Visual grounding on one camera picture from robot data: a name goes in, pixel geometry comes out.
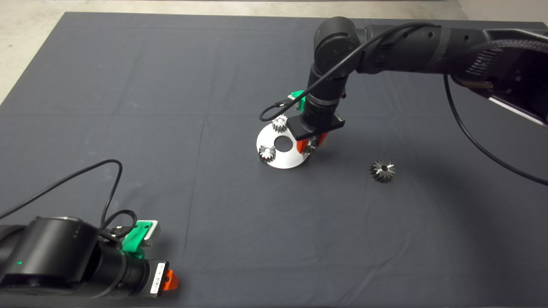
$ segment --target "green gripper part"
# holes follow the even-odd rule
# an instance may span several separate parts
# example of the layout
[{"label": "green gripper part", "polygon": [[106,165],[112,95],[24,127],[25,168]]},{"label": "green gripper part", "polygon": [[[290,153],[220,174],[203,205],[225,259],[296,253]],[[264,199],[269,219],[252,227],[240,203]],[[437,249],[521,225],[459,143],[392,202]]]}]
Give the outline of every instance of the green gripper part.
[{"label": "green gripper part", "polygon": [[133,230],[125,236],[122,242],[122,250],[138,259],[144,258],[145,252],[139,246],[150,227],[152,227],[152,222],[137,221]]},{"label": "green gripper part", "polygon": [[[297,96],[301,95],[303,92],[304,92],[303,90],[299,90],[299,91],[291,92],[290,95],[293,97],[293,99],[295,99]],[[301,111],[304,111],[305,109],[305,99],[306,98],[301,98],[301,101],[297,102],[297,108],[301,109]]]}]

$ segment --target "gray tablecloth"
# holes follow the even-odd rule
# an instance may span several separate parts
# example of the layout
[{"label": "gray tablecloth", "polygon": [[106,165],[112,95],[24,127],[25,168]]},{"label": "gray tablecloth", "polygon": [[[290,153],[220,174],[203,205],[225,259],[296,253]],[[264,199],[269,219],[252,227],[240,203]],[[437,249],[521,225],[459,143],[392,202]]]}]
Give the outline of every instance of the gray tablecloth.
[{"label": "gray tablecloth", "polygon": [[[548,189],[468,142],[441,76],[351,76],[346,126],[306,164],[258,160],[258,114],[306,86],[321,21],[65,14],[0,107],[0,209],[118,158],[111,210],[160,221],[148,256],[169,260],[182,287],[151,300],[1,295],[0,306],[548,305]],[[368,22],[403,21],[355,20]],[[486,148],[548,178],[548,130],[453,89]],[[368,175],[380,158],[397,166],[391,183]],[[98,224],[115,174],[75,179],[3,223]]]}]

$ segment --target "white label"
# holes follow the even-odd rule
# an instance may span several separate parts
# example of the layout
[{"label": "white label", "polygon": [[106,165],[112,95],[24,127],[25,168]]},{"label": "white label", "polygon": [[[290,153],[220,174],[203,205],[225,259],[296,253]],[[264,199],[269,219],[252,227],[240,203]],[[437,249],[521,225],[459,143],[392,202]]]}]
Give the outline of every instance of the white label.
[{"label": "white label", "polygon": [[160,284],[162,284],[162,280],[164,278],[164,268],[165,263],[158,263],[156,274],[154,274],[154,280],[152,281],[152,288],[150,288],[150,294],[158,294]]}]

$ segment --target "round hole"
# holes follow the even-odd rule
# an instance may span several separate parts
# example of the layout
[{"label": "round hole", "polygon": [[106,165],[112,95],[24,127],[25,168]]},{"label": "round hole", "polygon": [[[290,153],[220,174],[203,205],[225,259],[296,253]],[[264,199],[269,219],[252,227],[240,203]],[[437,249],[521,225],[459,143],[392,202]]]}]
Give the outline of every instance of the round hole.
[{"label": "round hole", "polygon": [[274,146],[280,152],[287,152],[293,147],[293,141],[287,136],[279,136],[274,140]]}]

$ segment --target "metal gear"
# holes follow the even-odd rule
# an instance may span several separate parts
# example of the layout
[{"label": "metal gear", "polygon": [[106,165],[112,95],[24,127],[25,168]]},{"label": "metal gear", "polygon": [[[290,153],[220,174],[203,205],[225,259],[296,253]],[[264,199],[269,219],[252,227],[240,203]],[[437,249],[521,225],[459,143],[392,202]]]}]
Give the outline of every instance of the metal gear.
[{"label": "metal gear", "polygon": [[276,148],[261,145],[261,147],[259,148],[259,157],[263,162],[273,161],[274,158],[276,158]]},{"label": "metal gear", "polygon": [[284,132],[287,129],[287,117],[285,115],[280,115],[273,119],[272,128],[279,133]]},{"label": "metal gear", "polygon": [[377,182],[388,182],[396,174],[395,166],[390,162],[376,161],[369,168],[370,174]]},{"label": "metal gear", "polygon": [[304,150],[302,151],[302,153],[304,155],[310,155],[312,154],[312,152],[314,152],[314,150],[318,147],[318,142],[316,140],[309,140],[308,141],[308,144],[305,146]]}]

